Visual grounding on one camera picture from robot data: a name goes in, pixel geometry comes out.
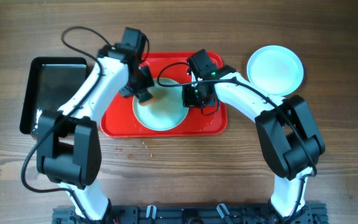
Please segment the green orange sponge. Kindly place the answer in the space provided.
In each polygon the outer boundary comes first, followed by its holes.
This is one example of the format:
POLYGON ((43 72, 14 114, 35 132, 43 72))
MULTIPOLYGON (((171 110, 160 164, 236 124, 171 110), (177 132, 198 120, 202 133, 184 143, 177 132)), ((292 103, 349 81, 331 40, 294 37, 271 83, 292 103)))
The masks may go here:
POLYGON ((151 93, 146 91, 139 95, 138 101, 141 106, 146 106, 153 103, 155 101, 155 98, 151 93))

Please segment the light blue plate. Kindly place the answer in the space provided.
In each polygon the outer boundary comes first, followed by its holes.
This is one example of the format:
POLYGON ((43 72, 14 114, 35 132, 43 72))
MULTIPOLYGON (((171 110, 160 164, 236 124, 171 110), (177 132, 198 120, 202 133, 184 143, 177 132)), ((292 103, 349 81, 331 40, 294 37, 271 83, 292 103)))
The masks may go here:
POLYGON ((277 96, 295 92, 303 82, 303 64, 292 50, 267 45, 256 50, 246 66, 249 81, 263 91, 277 96))
POLYGON ((160 86, 154 78, 154 86, 148 91, 154 102, 142 106, 136 97, 132 101, 132 110, 141 125, 153 131, 167 131, 184 121, 189 108, 183 106, 182 87, 160 86))

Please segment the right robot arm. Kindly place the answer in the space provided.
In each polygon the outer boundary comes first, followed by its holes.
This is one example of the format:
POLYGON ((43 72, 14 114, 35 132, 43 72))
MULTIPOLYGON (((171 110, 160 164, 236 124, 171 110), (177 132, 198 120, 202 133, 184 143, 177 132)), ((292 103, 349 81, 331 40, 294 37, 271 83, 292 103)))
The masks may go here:
POLYGON ((187 58, 191 83, 183 88, 186 106, 213 102, 231 105, 256 126, 262 155, 275 174, 270 204, 281 222, 297 218, 305 207, 307 180, 317 174, 325 144, 307 102, 300 96, 274 96, 228 65, 218 67, 201 49, 187 58))

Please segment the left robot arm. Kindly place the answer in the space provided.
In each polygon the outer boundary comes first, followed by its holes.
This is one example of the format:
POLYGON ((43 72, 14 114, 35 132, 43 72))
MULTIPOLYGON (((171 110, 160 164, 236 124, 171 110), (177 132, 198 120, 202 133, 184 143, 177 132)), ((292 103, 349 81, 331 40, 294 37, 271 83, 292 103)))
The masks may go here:
POLYGON ((148 66, 149 40, 138 29, 125 28, 122 40, 99 49, 95 65, 77 92, 56 111, 44 111, 38 121, 38 140, 30 155, 37 170, 66 191, 78 223, 117 223, 110 199, 96 180, 101 167, 98 126, 117 94, 134 96, 141 105, 153 101, 154 81, 148 66))

